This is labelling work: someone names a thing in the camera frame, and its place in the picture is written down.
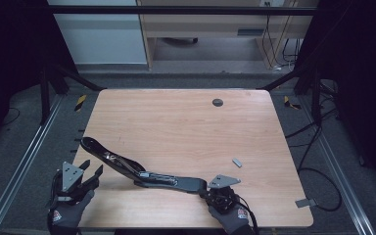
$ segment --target gray floor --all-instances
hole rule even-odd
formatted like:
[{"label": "gray floor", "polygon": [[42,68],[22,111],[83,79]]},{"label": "gray floor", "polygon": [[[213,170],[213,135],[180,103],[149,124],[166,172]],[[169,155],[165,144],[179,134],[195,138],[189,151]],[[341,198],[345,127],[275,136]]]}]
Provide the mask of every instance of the gray floor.
[{"label": "gray floor", "polygon": [[[152,70],[125,70],[122,73],[84,73],[95,83],[109,88],[245,88],[254,89],[278,78],[283,70],[266,70],[253,40],[202,39],[198,44],[165,39],[158,43],[156,60]],[[82,129],[90,117],[97,92],[90,91],[68,79],[70,91],[63,97],[60,111],[54,119],[35,159],[30,165],[14,202],[8,208],[0,226],[0,234],[46,234],[45,204],[49,198],[52,176],[62,162],[72,162],[78,147]],[[295,110],[284,106],[287,95],[293,104],[301,104],[308,96],[297,97],[292,92],[294,81],[271,92],[273,104],[285,134],[310,123],[305,109]],[[75,112],[78,97],[87,95],[80,112]],[[323,112],[334,108],[333,102],[325,102]],[[0,130],[0,196],[38,129],[40,121],[39,87],[34,86],[15,95],[11,107],[20,111],[20,116]],[[10,110],[5,121],[17,116]],[[368,220],[376,232],[376,172],[359,165],[356,150],[343,124],[335,117],[323,121],[322,132],[334,155],[354,189]],[[288,139],[290,146],[308,143],[314,134],[310,129]],[[306,147],[291,147],[296,164],[304,155]],[[316,168],[334,177],[322,152],[319,140],[308,152],[304,166]],[[323,177],[302,172],[301,181],[306,195],[323,207],[334,207],[338,194]],[[314,224],[309,228],[276,228],[277,234],[358,234],[347,204],[337,211],[322,211],[311,208]],[[97,230],[84,230],[83,234],[100,234]],[[273,234],[271,228],[263,228],[262,234]]]}]

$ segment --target black cable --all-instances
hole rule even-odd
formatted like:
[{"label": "black cable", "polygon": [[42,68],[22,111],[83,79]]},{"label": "black cable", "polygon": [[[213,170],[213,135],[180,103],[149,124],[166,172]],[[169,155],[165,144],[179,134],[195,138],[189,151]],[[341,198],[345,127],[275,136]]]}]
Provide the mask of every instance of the black cable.
[{"label": "black cable", "polygon": [[[270,84],[268,85],[265,85],[263,87],[260,87],[260,88],[256,88],[256,89],[263,89],[263,90],[272,90],[274,89],[275,87],[277,87],[276,84],[279,84],[279,83],[284,83],[288,80],[290,80],[291,78],[295,77],[295,76],[299,76],[299,74],[301,72],[305,72],[306,70],[310,70],[310,68],[315,65],[318,61],[318,57],[321,53],[321,49],[322,47],[324,46],[324,44],[326,44],[327,40],[330,39],[332,33],[334,32],[335,28],[338,27],[338,25],[340,24],[340,22],[343,20],[345,14],[347,13],[347,11],[349,10],[349,8],[351,7],[352,3],[353,3],[354,0],[348,0],[348,1],[343,1],[343,2],[349,2],[348,5],[347,5],[347,8],[344,10],[343,14],[340,15],[340,17],[338,18],[338,20],[336,22],[334,22],[334,24],[332,25],[331,29],[328,30],[328,32],[325,34],[325,36],[323,36],[320,41],[317,43],[316,47],[312,50],[312,52],[303,60],[303,62],[301,63],[301,65],[296,69],[294,68],[294,70],[292,72],[289,73],[289,75],[285,75],[283,77],[281,77],[280,79],[276,80],[275,82],[271,82]],[[341,6],[343,6],[345,3],[341,3],[341,4],[337,4],[336,5],[336,9],[339,9]]]},{"label": "black cable", "polygon": [[332,186],[334,186],[335,190],[338,192],[338,198],[339,198],[337,206],[335,206],[334,208],[325,208],[325,207],[321,207],[320,205],[316,205],[316,207],[323,210],[323,211],[326,211],[326,212],[335,212],[341,206],[341,204],[343,202],[343,197],[341,195],[340,190],[338,189],[337,184],[335,184],[334,181],[332,181],[332,179],[330,177],[328,177],[326,174],[322,173],[321,171],[319,171],[317,169],[309,168],[309,167],[302,167],[300,172],[302,172],[302,170],[308,170],[308,171],[316,172],[316,173],[322,175],[326,180],[328,180],[332,184]]},{"label": "black cable", "polygon": [[298,59],[298,55],[299,55],[299,53],[301,52],[301,39],[300,38],[298,38],[297,39],[297,52],[295,52],[295,54],[296,54],[296,57],[295,57],[295,60],[297,60]]},{"label": "black cable", "polygon": [[17,116],[14,117],[12,120],[10,120],[10,121],[8,121],[6,123],[3,123],[2,126],[10,124],[10,123],[14,122],[16,119],[18,119],[20,117],[21,111],[19,109],[17,109],[17,108],[9,108],[9,109],[10,110],[16,110],[16,111],[18,111]]},{"label": "black cable", "polygon": [[320,82],[320,88],[321,88],[322,92],[330,95],[331,97],[334,97],[334,96],[336,96],[338,94],[336,90],[334,90],[333,88],[325,85],[322,82]]},{"label": "black cable", "polygon": [[290,146],[288,146],[288,147],[289,147],[289,148],[298,148],[298,147],[308,146],[309,144],[310,144],[310,142],[307,143],[307,144],[302,144],[302,145],[290,145]]},{"label": "black cable", "polygon": [[[262,45],[262,47],[263,47],[264,54],[265,54],[265,56],[266,56],[266,58],[267,58],[267,60],[268,60],[268,55],[267,55],[267,52],[266,52],[266,50],[265,50],[265,48],[264,48],[264,38],[265,38],[265,35],[267,34],[267,36],[268,36],[268,40],[269,40],[269,42],[270,42],[271,51],[272,51],[272,53],[273,53],[273,59],[274,59],[274,61],[275,61],[275,62],[277,63],[277,65],[280,66],[280,67],[287,66],[287,65],[284,65],[284,64],[279,63],[279,62],[277,61],[277,59],[276,59],[276,55],[275,55],[275,53],[274,53],[273,42],[272,42],[272,40],[271,40],[271,36],[270,36],[270,31],[268,30],[268,24],[269,24],[269,21],[270,21],[270,16],[267,15],[266,27],[265,27],[265,31],[264,31],[263,38],[262,38],[262,42],[261,42],[261,45]],[[271,64],[270,60],[268,60],[268,63],[269,63],[269,65],[273,68],[273,65]]]},{"label": "black cable", "polygon": [[320,133],[321,129],[322,129],[322,125],[319,125],[316,128],[315,134],[313,135],[312,139],[310,140],[309,144],[307,145],[307,148],[305,150],[304,156],[302,157],[301,162],[299,163],[299,166],[298,166],[298,173],[301,171],[301,168],[302,168],[302,165],[304,164],[304,161],[306,159],[307,153],[309,152],[310,147],[312,146],[312,144],[315,142],[316,136]]},{"label": "black cable", "polygon": [[[283,57],[283,60],[286,61],[288,64],[294,65],[296,60],[298,59],[299,48],[297,48],[297,47],[300,47],[300,44],[298,44],[300,39],[296,40],[297,42],[296,42],[296,45],[295,45],[295,53],[294,54],[286,54],[286,47],[289,44],[289,40],[290,40],[289,38],[286,38],[285,46],[283,47],[283,50],[282,50],[282,57]],[[289,60],[289,59],[287,59],[287,57],[294,57],[295,59]]]},{"label": "black cable", "polygon": [[320,105],[321,107],[323,107],[323,103],[325,103],[325,102],[327,102],[327,101],[335,102],[335,99],[332,98],[332,97],[330,97],[330,98],[326,98],[326,99],[324,99],[321,103],[319,103],[319,105]]},{"label": "black cable", "polygon": [[253,229],[255,230],[256,235],[259,235],[258,222],[256,221],[255,214],[250,210],[249,205],[247,205],[246,200],[244,200],[243,198],[241,198],[241,200],[243,200],[246,205],[244,205],[240,202],[236,202],[236,204],[238,204],[241,207],[243,207],[244,209],[246,209],[246,211],[250,214],[250,218],[252,219],[252,223],[253,223]]},{"label": "black cable", "polygon": [[53,217],[54,217],[54,210],[57,206],[57,181],[58,178],[61,177],[62,172],[60,170],[57,171],[57,173],[53,177],[53,181],[51,183],[51,192],[50,192],[50,200],[47,203],[48,207],[48,214],[47,214],[47,228],[48,231],[52,231],[53,229]]},{"label": "black cable", "polygon": [[[325,120],[325,118],[327,118],[330,114],[332,114],[332,113],[335,112],[335,111],[337,111],[337,110],[336,110],[336,109],[332,109],[332,110],[326,112],[325,114],[323,114],[323,115],[322,115],[322,120]],[[288,138],[291,138],[291,137],[293,137],[293,136],[295,136],[295,135],[298,135],[298,134],[300,134],[300,133],[306,131],[307,129],[309,129],[311,126],[313,126],[313,125],[315,125],[315,124],[316,124],[316,122],[314,121],[314,122],[312,122],[312,123],[310,123],[310,124],[308,124],[308,125],[302,127],[301,129],[299,129],[299,130],[297,130],[297,131],[295,131],[295,132],[293,132],[293,133],[291,133],[291,134],[286,135],[285,138],[288,139]]]}]

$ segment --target wooden tabletop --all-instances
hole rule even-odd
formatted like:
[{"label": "wooden tabletop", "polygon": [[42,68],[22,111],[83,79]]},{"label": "wooden tabletop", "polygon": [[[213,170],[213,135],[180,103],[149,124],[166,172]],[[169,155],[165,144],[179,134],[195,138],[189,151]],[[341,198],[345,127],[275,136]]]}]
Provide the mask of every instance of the wooden tabletop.
[{"label": "wooden tabletop", "polygon": [[[266,91],[108,89],[100,92],[84,136],[151,172],[207,182],[218,174],[240,178],[231,188],[260,227],[312,225],[310,209],[295,204],[305,194]],[[80,147],[73,164],[85,160],[91,165],[84,179],[102,164]],[[197,195],[140,188],[107,165],[100,181],[81,227],[220,227]]]}]

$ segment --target metal strip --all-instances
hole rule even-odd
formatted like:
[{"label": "metal strip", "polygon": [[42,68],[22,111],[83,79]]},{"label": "metal strip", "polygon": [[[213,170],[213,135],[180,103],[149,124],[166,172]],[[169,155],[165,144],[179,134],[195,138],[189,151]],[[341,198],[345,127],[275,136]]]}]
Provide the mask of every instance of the metal strip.
[{"label": "metal strip", "polygon": [[45,136],[47,135],[48,130],[50,129],[55,116],[57,115],[60,109],[60,104],[62,103],[63,98],[64,98],[63,95],[56,95],[53,105],[51,107],[50,116],[48,117],[47,121],[38,128],[34,138],[32,139],[31,143],[28,146],[28,149],[23,155],[23,158],[20,164],[18,165],[4,193],[2,194],[0,198],[0,224],[3,218],[5,217],[5,214],[7,213],[9,207],[13,203],[18,193],[18,190],[20,189],[24,181],[24,178],[26,174],[28,173],[28,170],[33,160],[35,159],[36,153],[41,147],[41,144]]},{"label": "metal strip", "polygon": [[[312,116],[309,110],[309,103],[305,99],[299,97],[301,104],[307,117],[312,120]],[[361,235],[373,235],[375,231],[371,226],[371,223],[362,208],[361,203],[356,196],[355,191],[351,187],[347,177],[345,176],[343,170],[341,169],[338,161],[332,151],[331,147],[328,144],[328,140],[325,135],[320,132],[319,143],[323,151],[323,155],[326,163],[328,164],[329,170],[331,170],[332,175],[335,177],[338,187],[340,188],[341,194],[343,195],[344,202],[347,206],[347,209],[352,217],[353,224],[355,225],[358,233]]]},{"label": "metal strip", "polygon": [[314,201],[314,199],[301,199],[297,200],[295,202],[296,206],[298,208],[304,208],[304,207],[314,207],[317,205],[317,203]]},{"label": "metal strip", "polygon": [[262,36],[264,28],[239,28],[237,36]]},{"label": "metal strip", "polygon": [[317,7],[226,7],[226,6],[25,6],[25,11],[52,14],[144,14],[144,15],[252,15],[317,16],[336,10]]}]

